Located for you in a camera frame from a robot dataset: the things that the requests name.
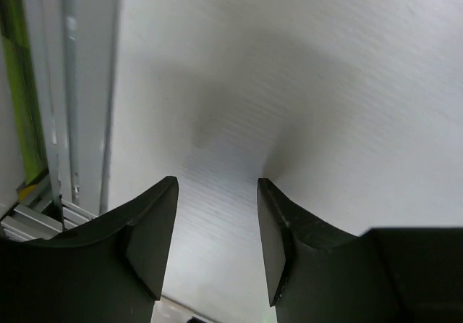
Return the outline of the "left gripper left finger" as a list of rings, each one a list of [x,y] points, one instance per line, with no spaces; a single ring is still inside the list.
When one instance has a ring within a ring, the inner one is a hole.
[[[3,322],[149,322],[161,298],[179,184],[138,197],[52,239],[1,239]]]

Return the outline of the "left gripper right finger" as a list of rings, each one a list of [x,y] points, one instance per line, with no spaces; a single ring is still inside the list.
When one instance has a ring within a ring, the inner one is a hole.
[[[271,307],[279,322],[460,322],[462,229],[373,228],[355,236],[257,187]]]

